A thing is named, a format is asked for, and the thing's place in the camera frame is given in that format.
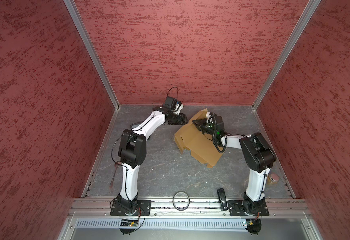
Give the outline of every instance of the metal spoon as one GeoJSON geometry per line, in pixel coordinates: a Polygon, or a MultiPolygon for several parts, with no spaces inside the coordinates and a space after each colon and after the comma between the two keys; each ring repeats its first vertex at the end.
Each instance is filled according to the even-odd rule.
{"type": "Polygon", "coordinates": [[[112,189],[112,186],[114,185],[114,178],[115,178],[116,170],[117,170],[118,167],[120,167],[121,165],[122,165],[122,162],[121,162],[121,161],[117,161],[117,162],[114,164],[115,172],[114,172],[114,176],[112,177],[112,180],[111,180],[110,189],[112,189]]]}

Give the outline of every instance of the gray marble surface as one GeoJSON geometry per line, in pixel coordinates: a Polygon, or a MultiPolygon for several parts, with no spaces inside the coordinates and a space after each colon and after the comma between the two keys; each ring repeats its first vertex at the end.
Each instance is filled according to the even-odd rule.
{"type": "MultiPolygon", "coordinates": [[[[111,149],[115,140],[124,129],[130,129],[130,124],[145,120],[153,106],[122,105],[108,142],[107,148],[99,165],[89,196],[117,196],[122,186],[122,168],[117,169],[114,186],[109,188],[114,173],[114,162],[111,159],[111,149]]],[[[252,134],[259,132],[259,126],[250,107],[247,106],[185,106],[182,113],[190,119],[199,110],[208,111],[222,116],[225,130],[232,134],[252,134]]],[[[200,164],[190,155],[190,151],[180,153],[173,138],[174,133],[182,126],[159,126],[147,141],[147,156],[139,169],[138,191],[140,197],[170,197],[175,192],[186,191],[190,197],[216,197],[216,190],[224,188],[227,197],[243,197],[249,176],[240,149],[227,148],[223,156],[213,168],[200,164]]],[[[116,143],[113,157],[119,160],[116,143]]],[[[268,198],[288,198],[291,195],[286,189],[276,162],[271,172],[281,178],[278,184],[267,185],[265,195],[268,198]]]]}

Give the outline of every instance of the metal extrusion bar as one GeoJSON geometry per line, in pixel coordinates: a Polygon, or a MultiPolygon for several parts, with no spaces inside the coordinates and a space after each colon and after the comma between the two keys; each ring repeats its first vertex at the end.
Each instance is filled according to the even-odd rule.
{"type": "MultiPolygon", "coordinates": [[[[109,215],[109,203],[112,199],[75,199],[68,215],[75,218],[118,218],[119,216],[109,215]]],[[[191,198],[190,206],[182,212],[174,209],[172,198],[148,197],[145,199],[152,200],[150,215],[147,218],[251,218],[231,217],[228,211],[221,211],[217,198],[191,198]]],[[[264,218],[311,218],[304,199],[266,199],[266,204],[270,216],[264,218]]]]}
{"type": "Polygon", "coordinates": [[[278,164],[277,164],[277,167],[279,168],[279,170],[280,170],[280,171],[282,172],[282,174],[283,174],[283,179],[286,181],[287,188],[288,188],[288,190],[290,191],[291,196],[292,196],[293,198],[296,198],[296,195],[295,195],[295,193],[294,193],[294,191],[293,191],[293,188],[291,187],[290,182],[288,181],[287,176],[286,176],[286,174],[284,173],[283,167],[282,167],[282,165],[280,164],[280,161],[279,161],[278,156],[277,156],[277,154],[276,154],[276,152],[275,152],[275,149],[274,149],[274,147],[272,146],[272,143],[271,143],[270,139],[268,138],[266,129],[264,128],[263,123],[262,123],[262,121],[261,121],[260,118],[259,118],[258,112],[257,112],[255,109],[253,109],[253,112],[254,112],[256,121],[257,121],[258,124],[259,124],[260,132],[262,133],[262,135],[264,136],[264,138],[266,139],[266,141],[268,142],[268,144],[271,146],[272,150],[274,151],[274,154],[276,155],[276,161],[277,161],[277,163],[278,163],[278,164]]]}
{"type": "Polygon", "coordinates": [[[266,79],[266,82],[264,83],[262,89],[260,90],[258,96],[256,97],[253,108],[257,109],[260,102],[266,95],[267,90],[271,86],[272,82],[274,81],[276,75],[278,74],[279,70],[283,66],[284,62],[286,61],[288,55],[290,54],[291,50],[293,49],[294,45],[296,44],[297,40],[299,39],[300,35],[302,34],[304,28],[306,27],[308,21],[314,14],[316,7],[319,5],[321,0],[309,0],[307,3],[305,9],[302,12],[302,15],[300,16],[299,20],[297,21],[290,37],[288,38],[286,45],[284,46],[281,54],[279,55],[278,60],[276,60],[276,63],[271,70],[270,74],[268,75],[268,78],[266,79]]]}
{"type": "Polygon", "coordinates": [[[114,105],[114,108],[118,109],[119,108],[118,99],[116,99],[114,90],[112,89],[110,81],[108,80],[108,77],[105,73],[105,70],[102,66],[99,56],[96,53],[96,50],[91,42],[90,36],[88,35],[88,32],[84,26],[84,23],[82,21],[82,18],[80,17],[80,14],[78,12],[78,9],[74,1],[73,0],[63,0],[63,1],[66,4],[68,12],[70,13],[72,20],[74,21],[76,29],[78,30],[79,35],[81,36],[84,42],[84,45],[86,46],[88,54],[90,55],[92,62],[94,63],[95,68],[98,71],[98,74],[104,84],[105,89],[107,90],[107,93],[112,101],[112,104],[114,105]]]}
{"type": "Polygon", "coordinates": [[[112,130],[114,128],[114,124],[115,124],[118,112],[119,112],[119,109],[115,109],[114,114],[112,115],[110,124],[108,125],[107,131],[106,131],[106,133],[104,135],[101,147],[99,148],[98,155],[96,156],[94,165],[92,166],[91,174],[89,175],[89,177],[87,179],[86,186],[84,187],[84,190],[82,192],[82,196],[81,197],[86,197],[87,196],[87,192],[89,190],[91,190],[91,183],[94,181],[94,178],[95,178],[96,172],[98,171],[99,164],[101,163],[101,160],[102,160],[105,148],[107,146],[108,141],[110,140],[110,136],[111,136],[112,130]]]}

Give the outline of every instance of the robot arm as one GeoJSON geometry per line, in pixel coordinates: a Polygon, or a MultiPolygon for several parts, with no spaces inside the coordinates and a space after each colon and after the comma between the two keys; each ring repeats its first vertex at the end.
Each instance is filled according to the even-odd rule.
{"type": "Polygon", "coordinates": [[[207,133],[213,136],[213,143],[219,152],[224,152],[227,147],[242,149],[246,164],[250,168],[243,207],[248,215],[257,214],[259,209],[265,205],[266,177],[276,161],[262,134],[257,132],[248,136],[230,135],[224,130],[222,117],[214,113],[207,113],[206,118],[192,122],[202,134],[207,133]]]}
{"type": "Polygon", "coordinates": [[[162,106],[153,108],[150,116],[132,130],[126,129],[121,137],[118,156],[123,166],[123,183],[118,202],[126,213],[134,213],[137,206],[137,181],[140,165],[147,151],[146,140],[160,125],[183,125],[187,117],[180,113],[183,104],[175,98],[167,97],[162,106]]]}

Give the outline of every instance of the cardboard box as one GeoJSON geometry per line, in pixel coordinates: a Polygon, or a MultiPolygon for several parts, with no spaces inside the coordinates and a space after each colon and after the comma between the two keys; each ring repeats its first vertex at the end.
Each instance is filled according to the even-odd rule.
{"type": "Polygon", "coordinates": [[[212,136],[209,134],[204,136],[192,123],[192,120],[206,118],[207,112],[207,109],[203,109],[195,114],[186,125],[175,133],[174,141],[181,153],[184,149],[190,150],[191,156],[201,164],[207,163],[207,167],[211,168],[216,165],[222,153],[219,153],[212,141],[209,140],[212,136]]]}

